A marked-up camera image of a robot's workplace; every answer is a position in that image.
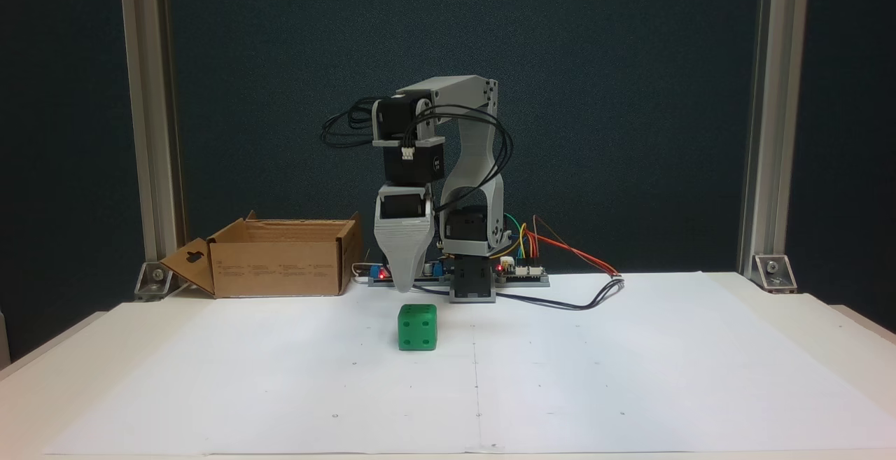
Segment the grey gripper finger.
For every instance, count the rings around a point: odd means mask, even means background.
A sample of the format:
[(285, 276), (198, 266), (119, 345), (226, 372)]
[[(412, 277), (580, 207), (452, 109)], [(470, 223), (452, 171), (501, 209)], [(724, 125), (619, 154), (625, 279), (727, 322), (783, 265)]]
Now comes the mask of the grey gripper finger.
[(412, 247), (412, 276), (410, 276), (409, 288), (407, 289), (409, 291), (413, 289), (416, 279), (423, 274), (426, 253), (428, 253), (433, 237), (433, 226), (415, 226), (412, 233), (412, 243), (410, 244)]
[(377, 243), (389, 262), (393, 284), (400, 292), (410, 291), (410, 250), (407, 226), (377, 226)]

